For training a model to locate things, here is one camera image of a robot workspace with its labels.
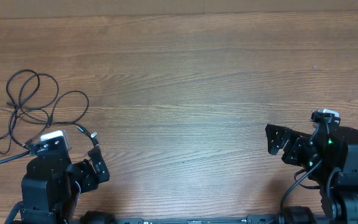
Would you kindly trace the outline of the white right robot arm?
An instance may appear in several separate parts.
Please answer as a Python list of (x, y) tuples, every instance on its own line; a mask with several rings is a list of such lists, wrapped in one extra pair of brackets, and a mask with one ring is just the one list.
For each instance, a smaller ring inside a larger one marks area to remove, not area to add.
[[(320, 122), (313, 134), (269, 124), (268, 152), (284, 151), (282, 161), (302, 168), (285, 192), (275, 223), (358, 223), (358, 130)], [(323, 217), (308, 207), (287, 207), (290, 192), (309, 178), (318, 184)]]

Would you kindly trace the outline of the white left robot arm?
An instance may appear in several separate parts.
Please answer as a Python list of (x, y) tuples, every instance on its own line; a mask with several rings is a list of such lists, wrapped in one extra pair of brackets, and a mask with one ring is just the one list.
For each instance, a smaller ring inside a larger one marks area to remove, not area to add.
[(27, 165), (22, 179), (22, 200), (9, 212), (11, 223), (75, 223), (80, 194), (96, 190), (110, 179), (99, 146), (88, 151), (89, 159), (72, 163), (63, 146), (40, 149)]

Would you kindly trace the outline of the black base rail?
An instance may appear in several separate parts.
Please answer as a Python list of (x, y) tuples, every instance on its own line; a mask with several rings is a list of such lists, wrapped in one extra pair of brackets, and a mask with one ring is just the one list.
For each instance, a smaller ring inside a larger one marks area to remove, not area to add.
[(274, 224), (279, 223), (278, 215), (248, 215), (246, 217), (221, 218), (116, 218), (118, 224)]

